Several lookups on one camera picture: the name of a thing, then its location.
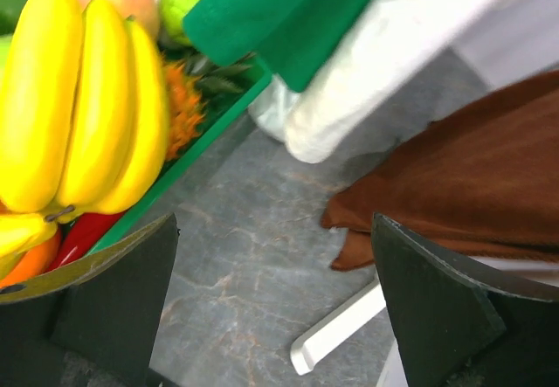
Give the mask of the yellow banana bunch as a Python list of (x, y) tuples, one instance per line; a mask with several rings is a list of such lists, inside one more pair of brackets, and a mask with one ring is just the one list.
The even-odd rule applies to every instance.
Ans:
[(60, 225), (137, 204), (168, 139), (161, 55), (136, 18), (27, 0), (1, 80), (2, 274)]

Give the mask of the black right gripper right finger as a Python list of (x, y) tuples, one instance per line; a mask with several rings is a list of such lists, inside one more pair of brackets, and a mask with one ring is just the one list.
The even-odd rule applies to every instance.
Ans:
[(372, 248), (410, 386), (556, 386), (558, 289), (455, 253), (382, 214)]

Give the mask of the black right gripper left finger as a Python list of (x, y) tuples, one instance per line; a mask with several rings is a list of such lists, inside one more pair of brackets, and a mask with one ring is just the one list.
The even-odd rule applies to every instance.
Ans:
[(100, 252), (1, 290), (1, 384), (57, 386), (73, 352), (143, 386), (179, 231), (160, 217)]

